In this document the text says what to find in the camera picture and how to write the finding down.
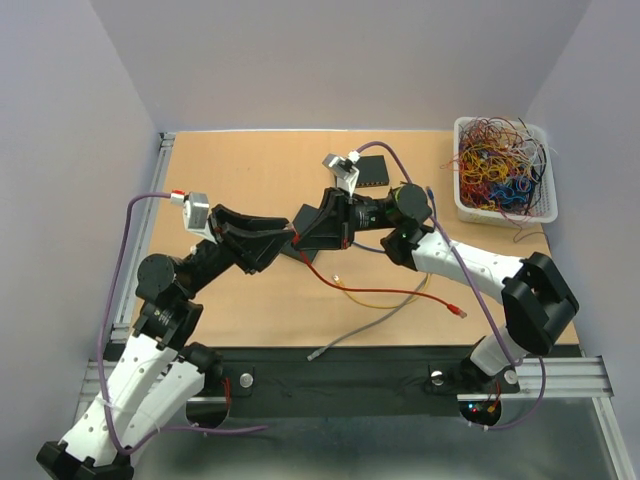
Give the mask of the aluminium rail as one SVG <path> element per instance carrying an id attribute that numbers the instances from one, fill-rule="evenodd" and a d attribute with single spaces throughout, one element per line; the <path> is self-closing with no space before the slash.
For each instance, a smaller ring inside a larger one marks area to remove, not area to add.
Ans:
<path id="1" fill-rule="evenodd" d="M 544 398 L 611 398 L 614 396 L 609 376 L 601 357 L 546 358 Z M 527 358 L 516 367 L 519 391 L 505 398 L 533 399 L 541 386 L 539 361 Z"/>
<path id="2" fill-rule="evenodd" d="M 159 151 L 149 187 L 152 192 L 160 191 L 164 187 L 176 135 L 176 132 L 159 134 Z M 158 205 L 154 199 L 141 200 L 132 209 L 125 260 L 118 276 L 118 295 L 114 297 L 108 329 L 104 336 L 107 343 L 123 343 L 129 327 L 135 321 L 136 272 L 139 263 L 147 255 L 157 211 Z"/>

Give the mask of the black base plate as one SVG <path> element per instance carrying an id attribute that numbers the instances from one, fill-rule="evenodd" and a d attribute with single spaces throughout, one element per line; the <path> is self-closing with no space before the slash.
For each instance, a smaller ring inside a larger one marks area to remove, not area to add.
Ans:
<path id="1" fill-rule="evenodd" d="M 475 374 L 467 346 L 334 347 L 313 361 L 307 347 L 220 349 L 186 417 L 213 427 L 233 419 L 456 416 L 458 396 L 515 394 L 503 373 Z"/>

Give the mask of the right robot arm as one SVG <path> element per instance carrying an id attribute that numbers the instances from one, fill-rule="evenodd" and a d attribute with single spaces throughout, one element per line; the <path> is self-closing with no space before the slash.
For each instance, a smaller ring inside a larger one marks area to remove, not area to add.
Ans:
<path id="1" fill-rule="evenodd" d="M 319 211 L 293 240 L 298 251 L 344 250 L 360 231 L 388 230 L 380 244 L 396 265 L 471 288 L 504 309 L 460 366 L 463 384 L 482 390 L 527 355 L 549 354 L 579 311 L 579 302 L 550 256 L 505 256 L 452 240 L 433 216 L 424 189 L 403 184 L 373 199 L 337 187 L 325 190 Z"/>

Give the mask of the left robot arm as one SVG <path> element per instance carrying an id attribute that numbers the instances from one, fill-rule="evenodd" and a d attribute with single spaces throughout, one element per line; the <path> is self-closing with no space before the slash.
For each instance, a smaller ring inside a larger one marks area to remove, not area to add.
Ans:
<path id="1" fill-rule="evenodd" d="M 233 266 L 263 271 L 295 236 L 285 218 L 191 200 L 183 218 L 200 242 L 184 258 L 152 254 L 140 263 L 136 295 L 143 304 L 117 365 L 99 376 L 100 390 L 76 424 L 36 456 L 51 478 L 132 478 L 132 456 L 166 430 L 190 397 L 222 384 L 220 355 L 188 341 L 204 310 L 196 295 Z"/>

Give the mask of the aluminium left rail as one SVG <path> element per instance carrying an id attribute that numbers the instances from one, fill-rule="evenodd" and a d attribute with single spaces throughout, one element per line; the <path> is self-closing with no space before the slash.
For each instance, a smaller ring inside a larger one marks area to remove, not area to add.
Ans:
<path id="1" fill-rule="evenodd" d="M 152 192 L 160 191 L 164 187 L 176 135 L 176 132 L 159 134 L 159 151 L 149 187 Z M 141 200 L 132 209 L 125 260 L 118 276 L 118 295 L 114 297 L 108 329 L 104 336 L 107 343 L 123 343 L 129 327 L 135 321 L 136 272 L 139 263 L 147 255 L 157 211 L 158 205 L 154 199 Z"/>

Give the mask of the white basket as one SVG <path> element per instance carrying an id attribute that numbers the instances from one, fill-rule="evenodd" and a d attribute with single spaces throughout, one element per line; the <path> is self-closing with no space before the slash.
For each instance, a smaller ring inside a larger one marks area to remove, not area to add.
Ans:
<path id="1" fill-rule="evenodd" d="M 447 168 L 462 221 L 530 228 L 557 219 L 547 135 L 534 124 L 520 118 L 456 119 Z"/>

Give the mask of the aluminium front rail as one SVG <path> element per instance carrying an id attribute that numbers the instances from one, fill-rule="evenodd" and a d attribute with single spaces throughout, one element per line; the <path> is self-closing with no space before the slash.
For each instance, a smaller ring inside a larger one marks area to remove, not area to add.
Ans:
<path id="1" fill-rule="evenodd" d="M 609 376 L 601 357 L 546 358 L 544 398 L 611 398 L 614 396 Z M 541 386 L 539 361 L 527 358 L 516 367 L 519 391 L 505 398 L 533 399 Z"/>

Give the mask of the black network switch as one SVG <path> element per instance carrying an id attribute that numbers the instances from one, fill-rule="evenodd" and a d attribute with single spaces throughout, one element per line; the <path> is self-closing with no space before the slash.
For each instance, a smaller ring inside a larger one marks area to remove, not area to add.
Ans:
<path id="1" fill-rule="evenodd" d="M 309 204 L 304 203 L 293 219 L 293 226 L 296 233 L 302 238 L 303 249 L 297 250 L 295 242 L 287 243 L 281 249 L 281 254 L 300 263 L 304 262 L 302 255 L 305 255 L 311 264 L 314 263 L 316 256 L 321 250 L 321 244 L 317 240 L 310 240 L 309 236 L 303 233 L 311 226 L 312 222 L 318 216 L 320 210 Z"/>
<path id="2" fill-rule="evenodd" d="M 356 167 L 359 169 L 357 188 L 387 186 L 389 184 L 390 177 L 383 155 L 362 156 Z"/>

